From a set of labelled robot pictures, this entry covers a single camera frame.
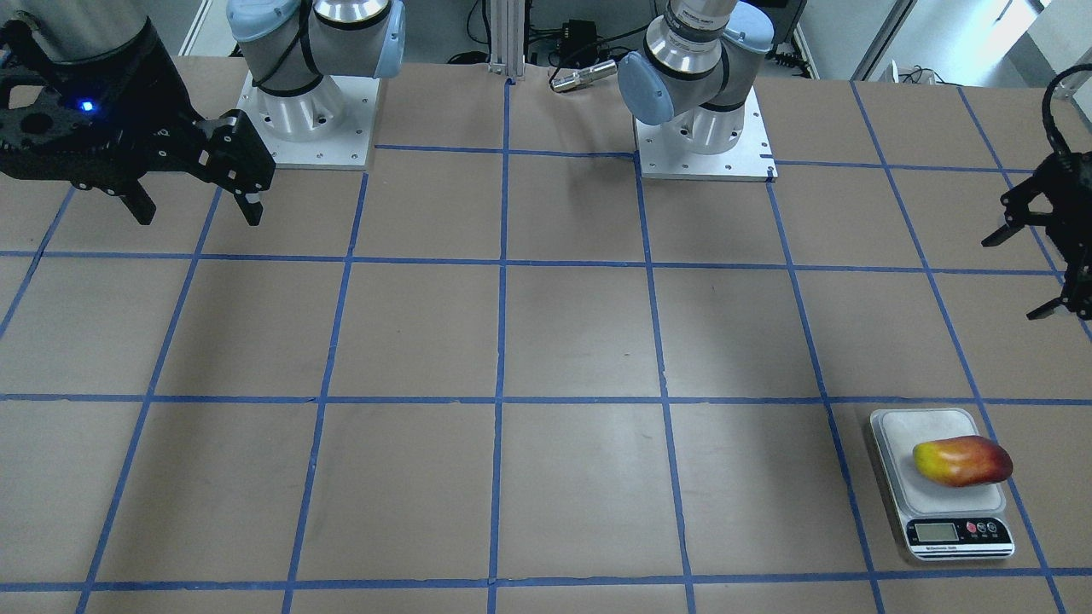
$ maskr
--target kitchen scale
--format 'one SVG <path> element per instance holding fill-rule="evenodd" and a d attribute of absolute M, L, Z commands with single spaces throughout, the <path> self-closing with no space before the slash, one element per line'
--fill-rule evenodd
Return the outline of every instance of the kitchen scale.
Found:
<path fill-rule="evenodd" d="M 999 484 L 953 488 L 917 471 L 914 446 L 978 435 L 968 412 L 879 410 L 870 417 L 880 463 L 910 553 L 922 560 L 1007 558 L 1016 552 Z"/>

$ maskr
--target blue joint cover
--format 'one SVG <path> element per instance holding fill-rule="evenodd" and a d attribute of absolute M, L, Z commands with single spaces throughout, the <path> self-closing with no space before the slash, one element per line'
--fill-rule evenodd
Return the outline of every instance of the blue joint cover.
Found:
<path fill-rule="evenodd" d="M 391 79 L 402 70 L 402 54 L 406 47 L 405 5 L 402 0 L 391 2 L 391 14 L 387 19 L 383 48 L 376 63 L 376 79 Z"/>
<path fill-rule="evenodd" d="M 292 19 L 300 0 L 228 0 L 227 23 L 239 43 L 265 36 Z"/>
<path fill-rule="evenodd" d="M 724 37 L 753 54 L 765 54 L 773 48 L 773 22 L 761 10 L 740 2 L 732 11 Z"/>
<path fill-rule="evenodd" d="M 618 88 L 633 117 L 658 126 L 675 117 L 670 93 L 660 72 L 639 51 L 630 51 L 618 66 Z"/>

